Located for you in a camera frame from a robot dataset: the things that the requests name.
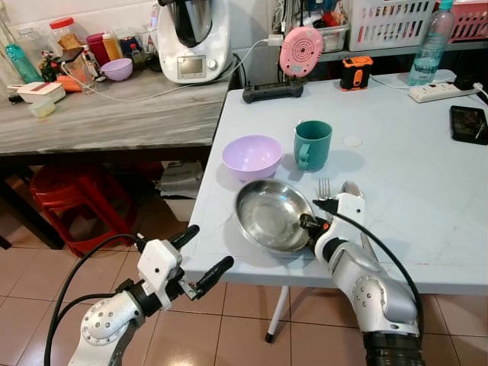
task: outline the red lid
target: red lid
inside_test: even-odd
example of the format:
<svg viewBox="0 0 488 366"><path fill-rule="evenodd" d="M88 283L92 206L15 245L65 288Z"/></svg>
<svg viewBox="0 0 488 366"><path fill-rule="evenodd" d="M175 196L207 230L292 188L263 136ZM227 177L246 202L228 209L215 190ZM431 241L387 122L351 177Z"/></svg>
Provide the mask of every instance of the red lid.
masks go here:
<svg viewBox="0 0 488 366"><path fill-rule="evenodd" d="M66 18L57 19L55 21L51 21L49 23L49 26L51 27L51 29L59 29L62 27L68 27L69 25L74 23L75 21L73 20L73 18L66 17Z"/></svg>
<svg viewBox="0 0 488 366"><path fill-rule="evenodd" d="M103 42L103 35L104 35L103 32L92 34L91 36L86 37L86 43L91 44L91 43Z"/></svg>

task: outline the plastic stool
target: plastic stool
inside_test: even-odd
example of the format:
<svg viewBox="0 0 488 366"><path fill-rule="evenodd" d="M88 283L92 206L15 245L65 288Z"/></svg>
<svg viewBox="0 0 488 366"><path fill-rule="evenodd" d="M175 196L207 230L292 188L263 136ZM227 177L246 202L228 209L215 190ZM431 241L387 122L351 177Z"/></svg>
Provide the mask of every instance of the plastic stool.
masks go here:
<svg viewBox="0 0 488 366"><path fill-rule="evenodd" d="M136 205L125 190L109 175L103 165L44 166L30 182L30 192L71 252L78 257L92 250L103 240L119 234L131 233L136 219ZM122 199L128 206L120 217L110 203L111 198ZM97 215L110 231L84 241L76 241L69 228L82 215L89 219ZM127 246L132 242L124 239Z"/></svg>

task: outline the stainless steel bowl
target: stainless steel bowl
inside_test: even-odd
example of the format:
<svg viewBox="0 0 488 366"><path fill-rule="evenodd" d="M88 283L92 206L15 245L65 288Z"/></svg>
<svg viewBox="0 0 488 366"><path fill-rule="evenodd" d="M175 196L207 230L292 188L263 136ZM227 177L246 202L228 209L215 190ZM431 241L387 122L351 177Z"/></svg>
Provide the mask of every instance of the stainless steel bowl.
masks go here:
<svg viewBox="0 0 488 366"><path fill-rule="evenodd" d="M312 209L300 192L283 181L248 183L237 194L235 208L241 232L250 242L277 252L296 252L308 242L300 215L313 215Z"/></svg>

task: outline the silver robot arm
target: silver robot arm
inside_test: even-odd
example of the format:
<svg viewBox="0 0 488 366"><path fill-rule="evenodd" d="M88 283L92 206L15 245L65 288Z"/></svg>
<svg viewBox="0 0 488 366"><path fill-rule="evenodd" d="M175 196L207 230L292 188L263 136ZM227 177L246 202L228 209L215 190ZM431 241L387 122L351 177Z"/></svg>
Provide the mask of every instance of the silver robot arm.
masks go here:
<svg viewBox="0 0 488 366"><path fill-rule="evenodd" d="M364 222L364 199L342 192L333 199L314 201L322 209ZM315 256L329 269L335 285L349 299L363 333L368 366L423 366L417 306L411 290L388 275L366 236L334 217L331 223L303 217Z"/></svg>
<svg viewBox="0 0 488 366"><path fill-rule="evenodd" d="M98 301L83 316L78 348L69 366L120 366L126 347L148 316L163 308L181 294L191 300L203 297L233 266L232 257L225 257L196 284L188 283L181 269L179 249L198 232L198 226L173 239L136 243L141 252L137 264L140 281L126 280L113 297Z"/></svg>

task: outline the small purple bowl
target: small purple bowl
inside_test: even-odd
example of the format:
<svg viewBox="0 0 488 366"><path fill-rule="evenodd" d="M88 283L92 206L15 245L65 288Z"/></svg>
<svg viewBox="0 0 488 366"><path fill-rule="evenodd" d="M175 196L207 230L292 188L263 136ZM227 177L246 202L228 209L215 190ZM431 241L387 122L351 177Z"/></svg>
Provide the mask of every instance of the small purple bowl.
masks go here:
<svg viewBox="0 0 488 366"><path fill-rule="evenodd" d="M272 175L281 161L281 144L270 136L249 135L232 141L222 152L223 163L241 181Z"/></svg>
<svg viewBox="0 0 488 366"><path fill-rule="evenodd" d="M103 65L100 70L115 82L121 82L132 74L132 59L115 59Z"/></svg>

